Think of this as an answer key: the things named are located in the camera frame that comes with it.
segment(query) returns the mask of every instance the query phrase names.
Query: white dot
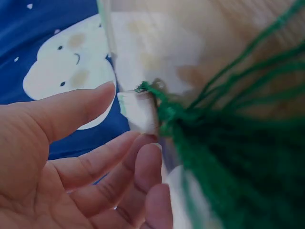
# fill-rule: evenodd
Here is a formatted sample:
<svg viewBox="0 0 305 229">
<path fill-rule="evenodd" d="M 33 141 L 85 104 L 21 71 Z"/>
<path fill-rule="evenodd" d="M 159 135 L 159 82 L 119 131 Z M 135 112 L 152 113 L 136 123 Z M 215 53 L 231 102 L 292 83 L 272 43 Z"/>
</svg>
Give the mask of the white dot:
<svg viewBox="0 0 305 229">
<path fill-rule="evenodd" d="M 27 8 L 31 10 L 33 8 L 33 3 L 28 4 Z"/>
</svg>

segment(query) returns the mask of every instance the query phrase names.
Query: cartoon smile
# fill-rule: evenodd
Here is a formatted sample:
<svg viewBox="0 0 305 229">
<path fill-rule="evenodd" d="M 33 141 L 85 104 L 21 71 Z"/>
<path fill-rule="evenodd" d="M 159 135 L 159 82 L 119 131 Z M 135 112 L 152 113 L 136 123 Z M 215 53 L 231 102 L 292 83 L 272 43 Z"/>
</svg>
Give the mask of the cartoon smile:
<svg viewBox="0 0 305 229">
<path fill-rule="evenodd" d="M 78 54 L 78 53 L 75 53 L 74 55 L 76 55 L 77 56 L 77 63 L 76 63 L 76 65 L 78 65 L 78 63 L 80 62 L 80 60 L 81 60 L 81 56 Z"/>
</svg>

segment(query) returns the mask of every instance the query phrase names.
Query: blue fabric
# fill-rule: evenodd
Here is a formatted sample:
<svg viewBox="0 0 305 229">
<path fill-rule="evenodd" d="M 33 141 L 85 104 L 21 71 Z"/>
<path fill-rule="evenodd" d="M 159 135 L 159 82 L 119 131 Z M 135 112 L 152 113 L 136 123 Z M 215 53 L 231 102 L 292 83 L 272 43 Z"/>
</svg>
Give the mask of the blue fabric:
<svg viewBox="0 0 305 229">
<path fill-rule="evenodd" d="M 65 30 L 97 13 L 95 0 L 0 0 L 0 104 L 31 101 L 22 82 L 40 47 L 55 30 Z M 49 159 L 79 156 L 127 130 L 115 98 L 104 121 L 53 143 Z"/>
</svg>

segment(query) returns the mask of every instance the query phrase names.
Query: knot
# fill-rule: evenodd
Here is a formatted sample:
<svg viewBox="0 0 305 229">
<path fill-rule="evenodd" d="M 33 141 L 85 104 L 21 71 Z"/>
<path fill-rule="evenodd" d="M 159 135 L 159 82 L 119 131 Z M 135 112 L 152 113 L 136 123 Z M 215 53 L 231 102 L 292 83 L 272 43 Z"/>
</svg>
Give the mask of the knot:
<svg viewBox="0 0 305 229">
<path fill-rule="evenodd" d="M 161 103 L 158 108 L 160 121 L 171 122 L 182 117 L 183 107 L 178 103 Z"/>
</svg>

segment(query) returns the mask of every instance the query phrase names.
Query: cartoon cloud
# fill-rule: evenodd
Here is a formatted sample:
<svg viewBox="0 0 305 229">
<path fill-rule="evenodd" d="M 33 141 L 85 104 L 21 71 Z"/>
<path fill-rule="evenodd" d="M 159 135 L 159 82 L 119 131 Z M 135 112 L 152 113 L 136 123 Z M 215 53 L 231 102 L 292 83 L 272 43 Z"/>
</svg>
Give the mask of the cartoon cloud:
<svg viewBox="0 0 305 229">
<path fill-rule="evenodd" d="M 99 15 L 89 17 L 48 39 L 39 49 L 37 61 L 23 80 L 25 93 L 33 100 L 75 89 L 92 89 L 108 81 L 116 84 L 106 56 L 109 50 Z M 108 109 L 79 129 L 100 124 Z"/>
</svg>

